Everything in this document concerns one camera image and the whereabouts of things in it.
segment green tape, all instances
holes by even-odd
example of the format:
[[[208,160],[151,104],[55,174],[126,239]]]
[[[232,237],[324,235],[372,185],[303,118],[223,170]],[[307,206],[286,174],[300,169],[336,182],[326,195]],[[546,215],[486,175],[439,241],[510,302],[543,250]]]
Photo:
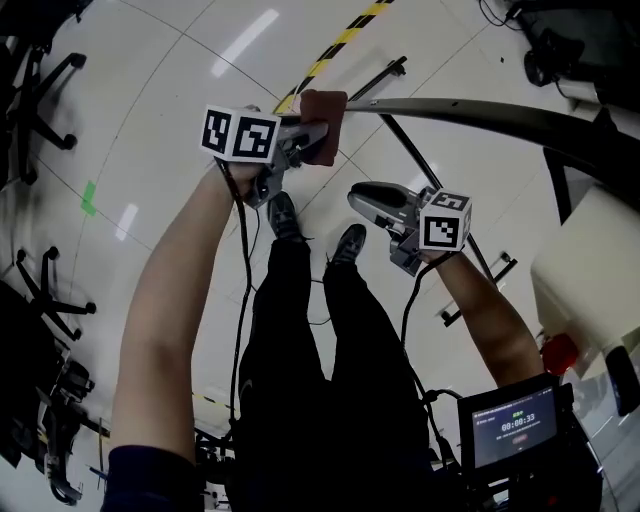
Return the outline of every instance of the green tape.
[[[91,217],[96,214],[96,207],[91,204],[91,201],[93,201],[93,194],[95,193],[96,184],[93,181],[89,181],[84,189],[81,208],[87,213],[87,215],[90,215]]]

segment person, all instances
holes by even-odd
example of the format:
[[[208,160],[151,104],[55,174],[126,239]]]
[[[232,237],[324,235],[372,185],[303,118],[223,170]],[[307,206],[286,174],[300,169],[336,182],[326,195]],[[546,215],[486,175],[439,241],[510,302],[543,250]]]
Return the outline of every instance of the person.
[[[258,168],[230,169],[245,194]],[[105,512],[202,510],[191,355],[232,205],[222,173],[211,169],[142,272],[122,341]],[[233,510],[424,510],[434,496],[444,500],[403,348],[358,274],[364,226],[344,233],[323,279],[337,338],[327,381],[307,320],[309,247],[286,193],[267,212],[276,240],[239,368],[236,469],[227,490]],[[543,371],[518,313],[464,254],[438,272],[498,386]]]

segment red object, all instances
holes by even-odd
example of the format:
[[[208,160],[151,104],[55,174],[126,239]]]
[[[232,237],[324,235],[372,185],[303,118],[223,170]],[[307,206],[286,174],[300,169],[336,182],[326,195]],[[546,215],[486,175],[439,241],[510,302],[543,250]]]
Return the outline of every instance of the red object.
[[[578,360],[578,348],[566,334],[558,334],[542,347],[544,367],[552,375],[563,375]]]
[[[308,89],[300,96],[300,121],[302,123],[329,123],[329,133],[320,151],[305,163],[330,167],[338,154],[340,129],[347,108],[347,93],[342,91],[315,91]]]

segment black sleeve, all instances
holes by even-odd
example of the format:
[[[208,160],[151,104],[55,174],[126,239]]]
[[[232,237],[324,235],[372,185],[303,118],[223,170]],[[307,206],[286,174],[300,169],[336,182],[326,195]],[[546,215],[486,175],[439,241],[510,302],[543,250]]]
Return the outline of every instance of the black sleeve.
[[[158,448],[120,446],[109,455],[102,512],[201,512],[204,503],[196,468]]]

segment small screen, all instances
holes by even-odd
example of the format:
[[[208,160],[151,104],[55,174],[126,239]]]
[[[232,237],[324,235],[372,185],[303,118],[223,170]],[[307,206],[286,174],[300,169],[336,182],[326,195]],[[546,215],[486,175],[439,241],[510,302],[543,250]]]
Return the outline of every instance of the small screen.
[[[476,468],[516,455],[557,434],[551,387],[472,416]]]

